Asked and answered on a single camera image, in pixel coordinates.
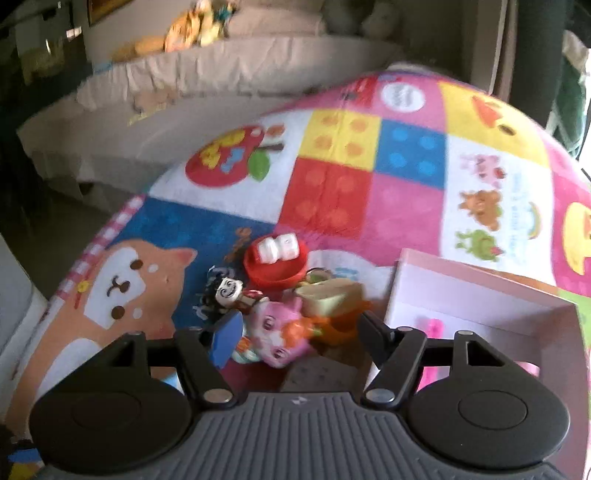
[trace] cartoon apple print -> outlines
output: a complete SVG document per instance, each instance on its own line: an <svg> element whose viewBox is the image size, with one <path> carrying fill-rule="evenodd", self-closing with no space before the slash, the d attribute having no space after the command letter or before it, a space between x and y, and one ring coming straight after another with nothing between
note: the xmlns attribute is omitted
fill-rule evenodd
<svg viewBox="0 0 591 480"><path fill-rule="evenodd" d="M248 175L263 181L271 168L267 152L283 150L283 143L263 145L263 140L284 131L283 125L272 125L266 132L260 125L247 125L228 132L192 156L185 167L187 177L206 187L233 185Z"/></svg>

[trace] white box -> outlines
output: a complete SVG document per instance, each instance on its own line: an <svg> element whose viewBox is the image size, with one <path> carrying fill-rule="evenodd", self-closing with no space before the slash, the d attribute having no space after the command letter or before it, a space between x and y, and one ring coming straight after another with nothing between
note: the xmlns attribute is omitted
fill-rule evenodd
<svg viewBox="0 0 591 480"><path fill-rule="evenodd" d="M515 361L540 367L539 380L570 412L569 433L549 461L582 479L589 430L587 360L576 305L466 264L402 251L385 323L424 330L444 323L442 338L472 330ZM377 374L372 365L368 383Z"/></svg>

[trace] play mat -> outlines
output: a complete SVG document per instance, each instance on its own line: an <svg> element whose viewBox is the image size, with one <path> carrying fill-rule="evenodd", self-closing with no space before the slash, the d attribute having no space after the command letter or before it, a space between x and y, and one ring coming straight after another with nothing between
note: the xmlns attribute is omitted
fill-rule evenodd
<svg viewBox="0 0 591 480"><path fill-rule="evenodd" d="M576 302L589 342L591 194L571 162L519 111L435 74L368 74L254 119L84 250L14 371L5 422L24 435L35 399L126 331L203 324L210 268L246 280L245 248L271 233L295 232L309 268L363 283L379 313L409 247Z"/></svg>

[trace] black round pad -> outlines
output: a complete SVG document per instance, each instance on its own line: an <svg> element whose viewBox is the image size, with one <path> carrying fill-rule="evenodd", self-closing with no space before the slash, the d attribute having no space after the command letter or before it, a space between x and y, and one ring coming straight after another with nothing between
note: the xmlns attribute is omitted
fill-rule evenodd
<svg viewBox="0 0 591 480"><path fill-rule="evenodd" d="M191 422L181 392L129 368L96 368L43 396L30 430L43 459L66 471L130 470L170 450Z"/></svg>
<svg viewBox="0 0 591 480"><path fill-rule="evenodd" d="M535 378L479 367L411 397L408 425L434 452L472 468L525 468L551 455L569 429L564 404Z"/></svg>

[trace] red toy cup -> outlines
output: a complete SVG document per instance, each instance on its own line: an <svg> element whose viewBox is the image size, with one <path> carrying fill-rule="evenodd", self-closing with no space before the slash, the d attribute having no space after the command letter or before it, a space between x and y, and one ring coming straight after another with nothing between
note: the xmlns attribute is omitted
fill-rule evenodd
<svg viewBox="0 0 591 480"><path fill-rule="evenodd" d="M266 237L254 240L244 254L244 268L251 283L261 290L286 290L295 287L306 276L308 247L298 238L298 258L279 260L271 265L259 264L255 260L255 246L264 238Z"/></svg>

